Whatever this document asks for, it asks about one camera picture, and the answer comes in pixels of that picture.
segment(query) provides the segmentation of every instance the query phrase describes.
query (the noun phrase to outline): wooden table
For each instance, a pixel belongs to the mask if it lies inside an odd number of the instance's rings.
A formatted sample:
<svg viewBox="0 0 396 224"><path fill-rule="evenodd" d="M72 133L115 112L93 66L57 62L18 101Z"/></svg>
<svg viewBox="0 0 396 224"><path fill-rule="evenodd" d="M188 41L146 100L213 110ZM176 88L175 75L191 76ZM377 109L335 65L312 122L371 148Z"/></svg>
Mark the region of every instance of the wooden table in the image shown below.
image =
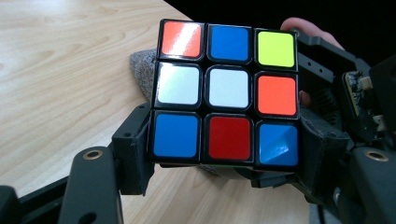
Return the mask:
<svg viewBox="0 0 396 224"><path fill-rule="evenodd" d="M0 185L19 197L67 176L74 156L107 146L146 102L129 66L156 48L160 19L188 20L164 1L0 2ZM125 223L308 223L292 186L198 168L156 167L147 196L122 196Z"/></svg>

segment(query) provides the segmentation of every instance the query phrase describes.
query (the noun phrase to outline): cube face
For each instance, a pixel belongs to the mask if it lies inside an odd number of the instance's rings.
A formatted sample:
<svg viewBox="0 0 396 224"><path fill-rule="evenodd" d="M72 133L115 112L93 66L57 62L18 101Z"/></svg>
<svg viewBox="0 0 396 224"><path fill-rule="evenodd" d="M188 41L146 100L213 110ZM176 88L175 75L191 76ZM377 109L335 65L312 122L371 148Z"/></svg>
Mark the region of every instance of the cube face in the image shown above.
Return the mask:
<svg viewBox="0 0 396 224"><path fill-rule="evenodd" d="M253 163L253 124L245 116L209 114L205 118L203 163Z"/></svg>
<svg viewBox="0 0 396 224"><path fill-rule="evenodd" d="M251 61L251 29L243 26L208 25L207 57L219 63Z"/></svg>
<svg viewBox="0 0 396 224"><path fill-rule="evenodd" d="M185 63L158 63L156 107L197 108L201 103L202 71Z"/></svg>
<svg viewBox="0 0 396 224"><path fill-rule="evenodd" d="M256 109L263 118L297 119L295 75L256 75Z"/></svg>
<svg viewBox="0 0 396 224"><path fill-rule="evenodd" d="M151 158L154 161L199 161L201 121L196 114L156 111L152 119Z"/></svg>
<svg viewBox="0 0 396 224"><path fill-rule="evenodd" d="M150 160L292 172L298 165L295 33L162 20Z"/></svg>
<svg viewBox="0 0 396 224"><path fill-rule="evenodd" d="M162 21L158 56L161 59L200 61L204 56L204 30L199 22Z"/></svg>
<svg viewBox="0 0 396 224"><path fill-rule="evenodd" d="M246 110L250 106L251 78L238 66L213 66L205 75L205 100L218 109Z"/></svg>
<svg viewBox="0 0 396 224"><path fill-rule="evenodd" d="M256 63L264 69L297 71L295 36L256 29Z"/></svg>
<svg viewBox="0 0 396 224"><path fill-rule="evenodd" d="M298 132L293 124L261 122L257 136L258 167L297 165Z"/></svg>

